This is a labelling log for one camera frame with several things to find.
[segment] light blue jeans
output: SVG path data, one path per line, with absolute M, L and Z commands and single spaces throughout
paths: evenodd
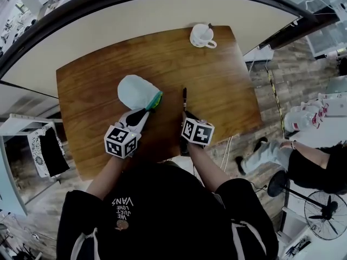
M 291 148 L 280 149 L 280 144 L 285 140 L 272 140 L 262 144 L 259 149 L 249 157 L 243 159 L 241 167 L 243 171 L 251 173 L 262 164 L 272 162 L 281 165 L 288 171 L 289 157 L 293 152 Z

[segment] teacup handle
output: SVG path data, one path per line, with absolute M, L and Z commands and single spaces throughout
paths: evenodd
M 208 43 L 213 44 L 213 45 L 206 44 L 205 46 L 208 48 L 216 48 L 217 47 L 217 43 L 215 41 L 209 41 Z

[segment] black shoe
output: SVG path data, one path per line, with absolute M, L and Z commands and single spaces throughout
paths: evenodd
M 255 148 L 254 148 L 253 152 L 256 152 L 256 151 L 261 147 L 261 144 L 262 144 L 263 142 L 268 142 L 267 137 L 263 136 L 262 138 L 260 138 L 260 139 L 258 140 L 258 142 L 257 142 L 256 145 L 255 145 Z
M 242 160 L 243 160 L 243 157 L 242 157 L 242 156 L 237 156 L 237 157 L 235 158 L 235 162 L 237 163 L 237 169 L 239 170 L 239 172 L 240 172 L 243 176 L 245 176 L 246 173 L 243 171 L 243 168 L 241 167 L 241 162 L 242 162 Z

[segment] wristwatch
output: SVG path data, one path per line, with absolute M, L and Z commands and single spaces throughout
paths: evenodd
M 294 150 L 296 150 L 296 148 L 294 147 L 294 142 L 295 142 L 296 140 L 292 140 L 292 142 L 291 142 L 291 146 L 292 146 L 292 149 L 294 149 Z

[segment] fan stand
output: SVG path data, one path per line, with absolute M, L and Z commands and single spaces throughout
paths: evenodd
M 309 197 L 303 196 L 301 193 L 298 193 L 296 191 L 291 190 L 290 188 L 287 187 L 287 184 L 289 182 L 288 175 L 285 171 L 279 171 L 277 172 L 270 180 L 270 183 L 267 188 L 267 193 L 270 197 L 276 197 L 278 196 L 283 190 L 286 190 L 290 193 L 295 194 L 296 196 L 303 198 L 307 200 L 308 202 L 315 204 L 322 209 L 326 207 L 326 205 L 323 205 Z

